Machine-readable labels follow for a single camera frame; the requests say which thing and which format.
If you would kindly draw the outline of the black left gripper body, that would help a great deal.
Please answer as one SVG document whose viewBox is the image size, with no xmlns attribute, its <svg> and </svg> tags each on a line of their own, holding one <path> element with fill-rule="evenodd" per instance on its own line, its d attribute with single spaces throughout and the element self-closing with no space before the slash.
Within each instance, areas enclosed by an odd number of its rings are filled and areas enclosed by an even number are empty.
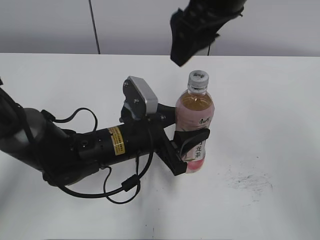
<svg viewBox="0 0 320 240">
<path fill-rule="evenodd" d="M 76 134 L 76 150 L 86 163 L 96 163 L 100 169 L 136 156 L 155 153 L 175 175 L 184 174 L 186 162 L 176 153 L 162 126 L 159 113 L 134 120 L 122 109 L 123 123 L 87 133 Z"/>
</svg>

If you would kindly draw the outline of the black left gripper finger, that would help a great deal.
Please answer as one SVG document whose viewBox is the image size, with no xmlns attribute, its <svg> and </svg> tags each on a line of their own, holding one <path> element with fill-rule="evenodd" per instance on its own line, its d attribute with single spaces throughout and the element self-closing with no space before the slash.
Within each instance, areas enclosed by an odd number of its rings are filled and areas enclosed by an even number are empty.
<svg viewBox="0 0 320 240">
<path fill-rule="evenodd" d="M 161 125 L 163 128 L 167 128 L 176 123 L 175 107 L 167 106 L 159 103 L 157 105 L 157 113 L 160 115 Z"/>
<path fill-rule="evenodd" d="M 208 128 L 194 131 L 175 131 L 171 143 L 183 161 L 199 161 L 205 157 L 205 143 L 209 135 Z"/>
</svg>

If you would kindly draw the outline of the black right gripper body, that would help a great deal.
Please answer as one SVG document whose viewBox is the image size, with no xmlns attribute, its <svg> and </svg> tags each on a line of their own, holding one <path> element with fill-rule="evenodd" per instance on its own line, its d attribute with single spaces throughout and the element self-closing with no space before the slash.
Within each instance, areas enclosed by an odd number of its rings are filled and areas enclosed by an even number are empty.
<svg viewBox="0 0 320 240">
<path fill-rule="evenodd" d="M 242 15 L 244 0 L 190 0 L 170 19 L 173 45 L 209 45 L 227 22 Z"/>
</svg>

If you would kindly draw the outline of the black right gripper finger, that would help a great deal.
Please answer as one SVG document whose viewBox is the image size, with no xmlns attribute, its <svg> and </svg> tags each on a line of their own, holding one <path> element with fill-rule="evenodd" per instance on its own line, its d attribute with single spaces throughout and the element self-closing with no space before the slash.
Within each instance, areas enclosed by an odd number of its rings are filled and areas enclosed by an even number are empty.
<svg viewBox="0 0 320 240">
<path fill-rule="evenodd" d="M 170 28 L 172 36 L 170 59 L 181 67 L 220 36 L 218 31 L 221 25 L 175 23 L 171 24 Z"/>
</svg>

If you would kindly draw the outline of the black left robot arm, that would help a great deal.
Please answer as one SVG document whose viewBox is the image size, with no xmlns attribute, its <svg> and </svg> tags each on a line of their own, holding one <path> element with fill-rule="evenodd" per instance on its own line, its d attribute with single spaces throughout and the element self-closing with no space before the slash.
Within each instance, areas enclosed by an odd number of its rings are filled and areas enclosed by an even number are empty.
<svg viewBox="0 0 320 240">
<path fill-rule="evenodd" d="M 123 83 L 120 124 L 87 133 L 58 127 L 45 110 L 23 108 L 5 91 L 0 93 L 0 149 L 40 171 L 50 185 L 69 186 L 106 167 L 156 154 L 174 175 L 186 172 L 183 156 L 206 140 L 210 131 L 176 131 L 175 108 L 160 104 L 147 82 L 129 76 Z"/>
</svg>

